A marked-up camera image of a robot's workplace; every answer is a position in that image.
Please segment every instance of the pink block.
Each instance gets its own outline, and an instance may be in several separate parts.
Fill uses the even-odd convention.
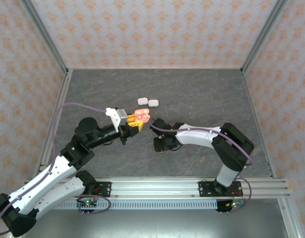
[[[136,116],[134,121],[143,121],[144,123],[147,123],[150,119],[149,109],[147,108],[134,111],[134,115]]]

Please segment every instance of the patterned wallpaper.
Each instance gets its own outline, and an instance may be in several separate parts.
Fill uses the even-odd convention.
[[[277,176],[290,179],[305,228],[305,0],[289,0],[246,79]]]
[[[32,178],[61,80],[20,1],[0,0],[0,193]]]
[[[33,0],[67,67],[240,68],[276,0]]]

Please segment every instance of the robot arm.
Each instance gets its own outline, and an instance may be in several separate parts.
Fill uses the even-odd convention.
[[[162,132],[157,128],[173,130],[174,132]],[[222,127],[202,128],[178,122],[171,126],[162,119],[156,119],[150,129],[158,135],[154,138],[154,148],[157,152],[173,150],[184,144],[195,144],[214,149],[223,162],[215,180],[215,190],[221,192],[222,196],[237,174],[243,170],[247,157],[229,141],[213,131],[228,136],[249,155],[254,149],[253,143],[231,123],[225,123]]]
[[[48,166],[24,187],[10,195],[0,194],[0,213],[9,206],[2,215],[2,220],[15,237],[30,230],[37,219],[61,202],[81,194],[90,194],[94,190],[96,181],[86,171],[78,172],[69,182],[52,190],[56,184],[76,173],[95,156],[93,148],[116,138],[120,138],[125,145],[127,138],[141,131],[142,124],[128,123],[128,115],[123,109],[107,108],[106,115],[111,117],[113,123],[102,128],[99,128],[94,118],[80,121],[74,130],[75,135],[56,157],[51,171]]]

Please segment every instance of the white bracket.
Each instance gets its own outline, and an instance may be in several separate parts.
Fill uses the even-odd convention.
[[[116,132],[118,132],[118,126],[121,122],[121,119],[117,113],[117,110],[112,108],[106,108],[106,115],[111,117],[114,128]]]
[[[24,191],[28,190],[32,185],[37,183],[46,173],[49,171],[48,166],[45,170],[43,170],[39,175],[37,175],[34,179],[32,179],[29,183],[27,183],[22,188],[17,191],[11,193],[9,201],[12,201]],[[18,207],[19,213],[28,214],[34,208],[34,206],[62,179],[66,178],[69,175],[72,175],[76,172],[74,166],[68,165],[68,160],[64,156],[58,155],[56,157],[54,167],[51,170],[51,173],[34,189],[24,195],[20,200],[17,200],[13,207]]]
[[[62,202],[81,195],[84,190],[85,186],[83,185],[83,181],[77,177],[73,177],[70,181],[52,189],[37,204],[35,204],[34,209],[39,209],[36,219],[40,219],[44,214]]]
[[[182,125],[179,129],[188,129],[187,131],[180,131],[176,134],[177,140],[185,145],[185,144],[195,144],[200,146],[206,146],[214,149],[212,142],[213,138],[217,136],[212,131],[221,131],[221,128],[218,127],[205,127],[210,130],[210,132],[206,132],[203,130],[190,130],[191,128],[198,128],[197,126],[191,126],[188,124]]]

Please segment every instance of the black mounting bracket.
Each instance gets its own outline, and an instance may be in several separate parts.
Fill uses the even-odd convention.
[[[223,193],[220,190],[220,192],[216,189],[216,181],[200,181],[198,182],[198,192],[200,194],[200,197],[240,197],[243,196],[243,188],[242,183],[239,181],[234,181],[232,184],[227,187]]]
[[[95,190],[92,195],[99,195],[103,197],[110,197],[112,191],[112,182],[96,182]]]

